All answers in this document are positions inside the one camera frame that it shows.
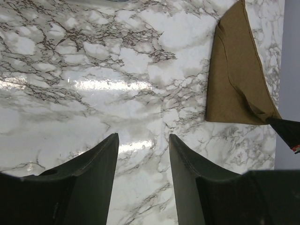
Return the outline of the brown cloth napkin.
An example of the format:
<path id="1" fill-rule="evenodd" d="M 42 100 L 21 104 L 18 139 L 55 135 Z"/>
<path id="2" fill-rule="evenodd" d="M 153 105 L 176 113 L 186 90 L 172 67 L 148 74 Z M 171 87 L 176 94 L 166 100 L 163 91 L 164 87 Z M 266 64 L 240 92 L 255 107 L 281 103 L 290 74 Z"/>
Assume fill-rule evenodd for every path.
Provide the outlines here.
<path id="1" fill-rule="evenodd" d="M 280 117 L 265 81 L 245 1 L 239 0 L 215 28 L 206 121 L 266 125 L 268 118 Z"/>

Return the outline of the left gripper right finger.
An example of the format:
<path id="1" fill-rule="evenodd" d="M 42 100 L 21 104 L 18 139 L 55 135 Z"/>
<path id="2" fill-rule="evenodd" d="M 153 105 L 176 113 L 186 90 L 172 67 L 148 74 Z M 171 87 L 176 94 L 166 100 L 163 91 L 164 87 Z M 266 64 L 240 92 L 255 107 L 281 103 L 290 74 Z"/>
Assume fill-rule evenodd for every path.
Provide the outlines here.
<path id="1" fill-rule="evenodd" d="M 299 224 L 298 170 L 238 174 L 196 153 L 174 134 L 169 153 L 179 224 Z"/>

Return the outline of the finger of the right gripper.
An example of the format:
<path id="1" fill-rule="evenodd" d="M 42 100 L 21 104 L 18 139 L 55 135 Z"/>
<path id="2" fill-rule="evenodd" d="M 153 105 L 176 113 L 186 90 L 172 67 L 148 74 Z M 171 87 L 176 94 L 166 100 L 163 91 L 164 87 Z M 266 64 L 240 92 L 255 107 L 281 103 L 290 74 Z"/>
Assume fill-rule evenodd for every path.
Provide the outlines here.
<path id="1" fill-rule="evenodd" d="M 276 118 L 267 122 L 295 154 L 300 152 L 300 122 Z"/>

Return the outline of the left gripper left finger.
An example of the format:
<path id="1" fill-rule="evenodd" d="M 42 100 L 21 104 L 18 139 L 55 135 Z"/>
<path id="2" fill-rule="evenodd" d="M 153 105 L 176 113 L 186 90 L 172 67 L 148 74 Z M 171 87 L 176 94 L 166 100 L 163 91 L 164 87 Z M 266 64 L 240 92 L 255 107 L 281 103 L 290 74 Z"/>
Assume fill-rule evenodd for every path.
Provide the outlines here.
<path id="1" fill-rule="evenodd" d="M 118 158 L 111 134 L 83 154 L 40 175 L 0 175 L 3 225 L 104 225 Z"/>

